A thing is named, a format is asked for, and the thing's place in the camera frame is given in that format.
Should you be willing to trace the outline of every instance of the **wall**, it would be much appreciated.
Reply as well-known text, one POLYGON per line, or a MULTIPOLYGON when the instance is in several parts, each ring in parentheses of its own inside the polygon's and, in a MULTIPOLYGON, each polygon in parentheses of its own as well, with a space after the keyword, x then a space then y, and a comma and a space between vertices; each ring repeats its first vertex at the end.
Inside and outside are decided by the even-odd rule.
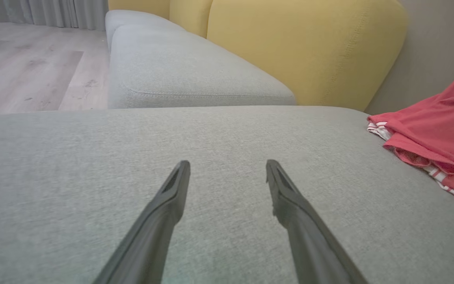
POLYGON ((440 93, 454 80, 454 1, 399 0, 409 14, 400 55, 366 109, 397 111, 440 93))

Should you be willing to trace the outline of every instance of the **sofa cushion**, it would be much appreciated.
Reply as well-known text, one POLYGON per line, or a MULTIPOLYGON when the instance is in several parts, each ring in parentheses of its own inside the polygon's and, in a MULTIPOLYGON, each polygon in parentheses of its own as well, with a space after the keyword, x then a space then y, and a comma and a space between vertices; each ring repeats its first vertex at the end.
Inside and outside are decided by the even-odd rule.
POLYGON ((140 29, 152 30, 184 30, 177 24, 171 23, 162 17, 142 11, 111 10, 106 13, 106 38, 108 50, 112 48, 112 38, 115 30, 122 25, 139 25, 140 29))
POLYGON ((126 25, 113 36, 109 108, 293 104, 281 82, 198 35, 126 25))
POLYGON ((169 0, 108 0, 108 8, 144 11, 169 19, 169 0))
POLYGON ((169 21, 193 34, 206 37, 209 9, 212 2, 213 0, 171 0, 169 2, 169 21))
POLYGON ((283 82, 300 105, 364 110, 407 22, 398 0, 214 0, 207 39, 283 82))
POLYGON ((173 166, 191 162, 162 283, 297 283, 272 216, 278 160, 370 283, 454 283, 454 197, 367 114, 220 106, 0 116, 0 283, 92 283, 173 166))

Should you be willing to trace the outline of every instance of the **white stripe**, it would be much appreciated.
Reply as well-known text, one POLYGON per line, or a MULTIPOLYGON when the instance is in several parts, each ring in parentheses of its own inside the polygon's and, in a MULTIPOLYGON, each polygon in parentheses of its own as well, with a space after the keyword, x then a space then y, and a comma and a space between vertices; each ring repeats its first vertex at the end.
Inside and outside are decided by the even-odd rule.
POLYGON ((445 179, 446 177, 447 177, 447 174, 445 174, 445 173, 443 173, 443 172, 440 172, 440 173, 438 173, 438 174, 434 177, 434 179, 436 179, 436 180, 442 182, 443 179, 445 179))
POLYGON ((440 183, 438 180, 436 180, 437 184, 442 188, 444 189, 445 191, 451 193, 454 195, 454 189, 448 187, 447 185, 443 185, 442 183, 440 183))
POLYGON ((438 170, 439 170, 438 168, 434 167, 434 169, 431 170, 428 174, 429 174, 430 176, 433 176, 434 173, 436 173, 438 170))
POLYGON ((379 132, 377 132, 377 131, 369 131, 369 132, 370 132, 370 133, 374 133, 374 134, 378 135, 379 137, 383 138, 384 140, 386 140, 385 137, 383 137, 383 135, 381 135, 381 134, 380 134, 379 132))
POLYGON ((426 167, 423 167, 423 169, 427 172, 430 172, 431 170, 435 169, 436 167, 430 165, 430 166, 426 166, 426 167))
POLYGON ((391 138, 391 134, 386 129, 378 129, 378 132, 385 140, 388 140, 391 138))

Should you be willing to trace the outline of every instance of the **sofa seam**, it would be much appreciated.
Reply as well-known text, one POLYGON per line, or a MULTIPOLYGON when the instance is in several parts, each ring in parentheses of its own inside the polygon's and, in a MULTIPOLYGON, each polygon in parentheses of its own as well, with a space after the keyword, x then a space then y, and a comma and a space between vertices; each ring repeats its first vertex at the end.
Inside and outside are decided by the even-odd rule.
POLYGON ((242 94, 231 94, 231 95, 221 95, 217 93, 200 93, 200 94, 194 94, 194 93, 151 93, 151 92, 136 92, 135 90, 132 90, 131 88, 126 87, 123 83, 120 84, 122 88, 130 91, 133 94, 136 95, 145 95, 148 97, 179 97, 180 99, 184 99, 187 97, 211 97, 211 96, 217 96, 217 97, 270 97, 270 98, 275 98, 275 99, 280 99, 280 98, 286 98, 286 97, 294 97, 293 95, 289 95, 286 97, 281 97, 281 96, 274 96, 274 95, 242 95, 242 94))

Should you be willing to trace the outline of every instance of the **black plastic tool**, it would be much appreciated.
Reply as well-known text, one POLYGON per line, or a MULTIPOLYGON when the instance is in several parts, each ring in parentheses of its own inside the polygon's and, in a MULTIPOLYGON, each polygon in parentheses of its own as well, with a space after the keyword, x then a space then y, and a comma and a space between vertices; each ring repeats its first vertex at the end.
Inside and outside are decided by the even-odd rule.
POLYGON ((299 283, 367 283, 281 165, 268 160, 266 170, 273 214, 288 231, 299 283))
POLYGON ((190 178, 190 163, 173 169, 135 221, 95 284, 160 283, 169 241, 183 215, 190 178))

